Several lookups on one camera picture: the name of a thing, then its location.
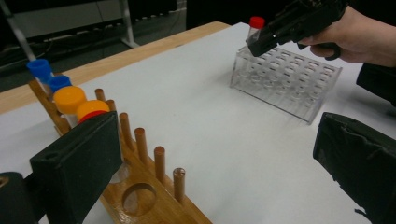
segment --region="wooden rack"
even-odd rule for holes
[[[39,102],[52,119],[60,136],[71,130],[56,105],[49,100],[36,80],[29,82]],[[117,111],[114,100],[106,100],[104,91],[96,89],[97,100],[107,102]],[[165,149],[154,148],[154,160],[148,156],[143,128],[134,130],[133,139],[128,114],[120,113],[120,144],[123,165],[113,176],[114,181],[104,190],[100,200],[117,224],[211,223],[199,208],[184,194],[186,172],[176,168],[173,179],[164,171]]]

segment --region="white tabletop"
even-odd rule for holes
[[[396,109],[355,84],[361,64],[328,62],[293,43],[281,48],[343,67],[311,125],[231,89],[247,34],[238,23],[81,87],[89,99],[102,88],[132,129],[143,127],[152,158],[156,146],[166,149],[166,173],[186,170],[186,194],[213,223],[370,223],[313,159],[318,123],[328,111],[396,138]],[[28,160],[58,137],[39,103],[0,115],[0,124],[0,172],[27,176]],[[110,220],[98,203],[84,223]]]

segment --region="blue cap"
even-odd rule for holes
[[[50,68],[49,61],[46,59],[36,59],[26,64],[33,76],[40,79],[41,82],[47,84],[52,77],[52,69]]]
[[[47,84],[49,85],[52,93],[55,93],[57,90],[63,87],[72,85],[72,83],[70,82],[70,78],[65,75],[51,77]]]

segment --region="human hand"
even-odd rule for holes
[[[318,44],[332,42],[340,47],[339,58],[346,62],[396,67],[396,27],[368,18],[352,7],[346,8],[339,21],[299,44],[311,46],[319,57],[330,57],[333,49]]]

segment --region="metal leg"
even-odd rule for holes
[[[14,16],[12,15],[11,11],[9,11],[9,8],[4,0],[0,0],[0,8],[3,10],[7,22],[12,29],[12,32],[14,32],[14,35],[17,37],[18,42],[20,42],[21,47],[26,54],[26,57],[29,59],[29,61],[35,60],[35,55],[33,54],[29,44],[27,43],[26,37],[24,36],[21,29],[18,27],[18,24],[15,22]]]
[[[131,48],[137,48],[139,45],[134,42],[134,33],[132,31],[131,13],[129,11],[128,0],[120,0],[120,9],[124,24],[126,25],[126,35],[121,39],[121,41]]]

